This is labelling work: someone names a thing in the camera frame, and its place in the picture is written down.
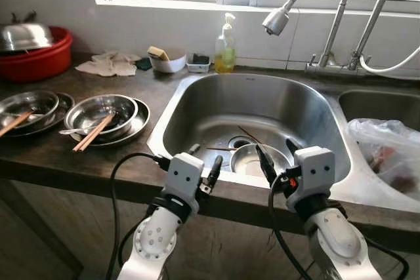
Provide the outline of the small steel bowl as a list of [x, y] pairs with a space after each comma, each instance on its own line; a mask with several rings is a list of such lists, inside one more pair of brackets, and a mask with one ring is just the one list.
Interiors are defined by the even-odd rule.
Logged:
[[276, 173], [285, 172], [285, 169], [292, 164], [292, 159], [282, 151], [259, 143], [250, 143], [248, 145], [240, 146], [231, 157], [231, 169], [233, 172], [265, 179], [264, 172], [261, 169], [260, 155], [257, 148], [260, 148], [267, 157], [270, 158], [275, 167]]

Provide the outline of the steel sink drain strainer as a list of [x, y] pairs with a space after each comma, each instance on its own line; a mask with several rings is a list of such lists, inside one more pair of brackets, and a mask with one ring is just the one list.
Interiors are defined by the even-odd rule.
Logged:
[[237, 150], [238, 148], [240, 148], [240, 146], [245, 146], [249, 144], [258, 144], [258, 142], [255, 139], [252, 139], [252, 137], [235, 136], [229, 140], [228, 148], [230, 148], [231, 150]]

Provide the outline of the stainless steel double sink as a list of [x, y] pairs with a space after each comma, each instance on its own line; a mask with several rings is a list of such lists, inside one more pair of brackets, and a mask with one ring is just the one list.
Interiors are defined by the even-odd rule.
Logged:
[[172, 157], [200, 144], [198, 158], [207, 167], [222, 156], [221, 179], [267, 188], [266, 179], [233, 172], [235, 136], [246, 136], [238, 125], [264, 144], [290, 156], [286, 139], [301, 148], [321, 146], [336, 159], [332, 198], [358, 205], [420, 211], [419, 200], [382, 183], [368, 167], [359, 146], [347, 131], [350, 120], [399, 120], [417, 128], [419, 97], [410, 89], [328, 83], [255, 73], [193, 75], [183, 79], [162, 111], [147, 142], [153, 154]]

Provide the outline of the small clear plastic container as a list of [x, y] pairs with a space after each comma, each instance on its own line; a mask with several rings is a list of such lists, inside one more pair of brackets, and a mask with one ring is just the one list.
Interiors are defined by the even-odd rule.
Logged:
[[186, 62], [187, 71], [190, 73], [207, 73], [210, 70], [210, 65], [211, 61], [208, 65], [193, 65]]

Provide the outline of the white ceramic bowl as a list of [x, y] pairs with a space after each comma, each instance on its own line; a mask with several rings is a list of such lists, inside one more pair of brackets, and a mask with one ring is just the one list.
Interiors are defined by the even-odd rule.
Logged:
[[169, 59], [149, 55], [153, 70], [160, 73], [176, 73], [186, 66], [186, 53], [183, 51], [174, 51], [167, 53]]

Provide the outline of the clear plastic bag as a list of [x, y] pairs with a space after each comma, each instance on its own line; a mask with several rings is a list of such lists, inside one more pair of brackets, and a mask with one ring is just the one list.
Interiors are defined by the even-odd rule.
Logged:
[[420, 133], [399, 120], [357, 118], [347, 125], [368, 167], [387, 186], [420, 197]]

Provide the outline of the yellow dish soap pump bottle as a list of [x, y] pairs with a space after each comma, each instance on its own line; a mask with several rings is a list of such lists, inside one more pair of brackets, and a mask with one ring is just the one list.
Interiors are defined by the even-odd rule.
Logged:
[[214, 70], [217, 73], [233, 73], [235, 67], [235, 39], [233, 20], [235, 16], [226, 12], [223, 15], [224, 23], [215, 43]]

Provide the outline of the yellow sponge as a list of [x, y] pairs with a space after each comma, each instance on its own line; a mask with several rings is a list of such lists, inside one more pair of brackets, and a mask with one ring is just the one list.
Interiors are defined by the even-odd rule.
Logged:
[[155, 46], [149, 46], [147, 49], [147, 55], [150, 55], [151, 58], [155, 58], [163, 61], [170, 61], [170, 57], [164, 49]]

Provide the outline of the white crumpled cloth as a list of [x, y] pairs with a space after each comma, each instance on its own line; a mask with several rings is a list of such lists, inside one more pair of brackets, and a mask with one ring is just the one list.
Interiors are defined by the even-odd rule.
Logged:
[[134, 76], [138, 62], [141, 57], [132, 53], [122, 53], [118, 51], [108, 51], [105, 53], [94, 55], [89, 61], [75, 67], [82, 73], [96, 74], [101, 77], [113, 76]]

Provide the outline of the steel spoon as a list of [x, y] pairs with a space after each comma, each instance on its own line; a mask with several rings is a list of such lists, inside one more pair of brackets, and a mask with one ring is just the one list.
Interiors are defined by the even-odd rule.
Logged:
[[87, 129], [66, 129], [66, 130], [60, 130], [60, 135], [82, 135], [86, 136], [90, 132], [94, 131], [95, 127], [93, 128], [87, 128]]

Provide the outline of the steel faucet with spray head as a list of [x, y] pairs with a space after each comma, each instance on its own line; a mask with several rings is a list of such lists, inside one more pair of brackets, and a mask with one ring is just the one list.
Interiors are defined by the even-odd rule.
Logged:
[[[267, 34], [270, 36], [279, 36], [279, 34], [282, 34], [282, 31], [290, 20], [290, 10], [294, 7], [296, 2], [297, 0], [287, 0], [281, 7], [271, 10], [267, 16], [265, 16], [261, 25]], [[338, 34], [340, 24], [345, 15], [347, 4], [348, 0], [339, 0], [323, 51], [320, 54], [313, 55], [311, 60], [306, 63], [304, 67], [306, 72], [326, 73], [328, 71], [339, 71], [344, 67], [341, 64], [336, 64], [336, 62], [334, 62], [332, 48], [334, 40]]]

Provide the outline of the curved steel faucet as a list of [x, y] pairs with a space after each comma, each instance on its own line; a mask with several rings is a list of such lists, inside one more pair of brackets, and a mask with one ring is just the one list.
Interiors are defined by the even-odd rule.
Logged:
[[365, 70], [368, 73], [380, 75], [386, 78], [391, 78], [391, 79], [407, 78], [409, 80], [412, 80], [411, 75], [395, 76], [395, 75], [391, 75], [390, 73], [398, 70], [398, 68], [401, 68], [402, 66], [406, 65], [412, 58], [415, 58], [418, 55], [418, 53], [420, 53], [420, 46], [418, 46], [412, 53], [410, 53], [408, 57], [405, 57], [403, 61], [399, 62], [397, 65], [393, 67], [372, 68], [368, 64], [366, 64], [366, 57], [364, 55], [364, 49], [366, 47], [366, 44], [368, 43], [370, 35], [374, 31], [376, 22], [379, 16], [381, 15], [381, 11], [383, 10], [384, 5], [386, 5], [386, 2], [387, 0], [376, 0], [374, 4], [374, 8], [372, 12], [370, 13], [370, 16], [366, 22], [365, 31], [361, 35], [359, 43], [355, 47], [354, 51], [351, 53], [348, 64], [346, 65], [346, 68], [348, 71], [352, 73], [357, 73], [358, 68], [361, 67], [361, 70]]

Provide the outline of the red plastic basin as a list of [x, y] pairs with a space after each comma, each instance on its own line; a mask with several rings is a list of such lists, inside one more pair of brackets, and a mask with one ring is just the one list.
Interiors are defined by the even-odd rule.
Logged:
[[32, 52], [0, 54], [0, 81], [30, 83], [50, 79], [71, 67], [72, 33], [61, 26], [51, 26], [54, 46]]

